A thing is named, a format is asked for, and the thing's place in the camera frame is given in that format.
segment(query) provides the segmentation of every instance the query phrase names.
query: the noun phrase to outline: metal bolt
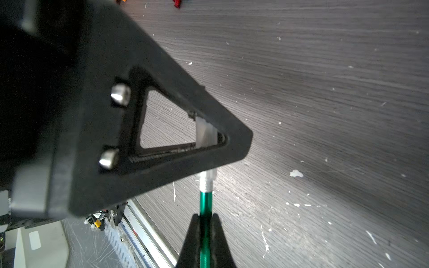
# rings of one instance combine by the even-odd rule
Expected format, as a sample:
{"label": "metal bolt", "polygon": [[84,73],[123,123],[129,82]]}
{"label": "metal bolt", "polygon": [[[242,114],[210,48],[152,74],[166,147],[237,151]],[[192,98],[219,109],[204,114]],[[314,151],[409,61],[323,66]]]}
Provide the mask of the metal bolt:
{"label": "metal bolt", "polygon": [[116,84],[112,87],[110,96],[116,104],[127,106],[130,103],[131,89],[126,84]]}
{"label": "metal bolt", "polygon": [[118,163],[119,159],[119,150],[118,149],[108,149],[104,151],[101,155],[98,163],[105,169],[112,169]]}

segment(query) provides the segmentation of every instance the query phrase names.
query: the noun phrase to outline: triangular cutout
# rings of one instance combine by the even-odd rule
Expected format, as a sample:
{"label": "triangular cutout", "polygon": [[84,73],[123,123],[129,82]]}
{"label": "triangular cutout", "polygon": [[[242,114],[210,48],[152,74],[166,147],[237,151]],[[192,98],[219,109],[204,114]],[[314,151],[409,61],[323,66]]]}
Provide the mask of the triangular cutout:
{"label": "triangular cutout", "polygon": [[140,147],[159,148],[195,142],[195,122],[154,87],[148,88],[145,121],[139,135]]}

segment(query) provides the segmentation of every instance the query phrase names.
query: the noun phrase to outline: gray wooden table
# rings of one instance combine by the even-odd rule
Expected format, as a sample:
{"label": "gray wooden table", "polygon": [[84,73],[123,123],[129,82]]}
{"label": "gray wooden table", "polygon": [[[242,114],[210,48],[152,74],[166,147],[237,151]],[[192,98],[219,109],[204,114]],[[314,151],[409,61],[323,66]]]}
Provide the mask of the gray wooden table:
{"label": "gray wooden table", "polygon": [[[429,2],[121,6],[254,132],[215,183],[238,267],[428,267]],[[144,146],[194,139],[160,95],[147,117]],[[180,251],[198,198],[191,176],[138,200]]]}

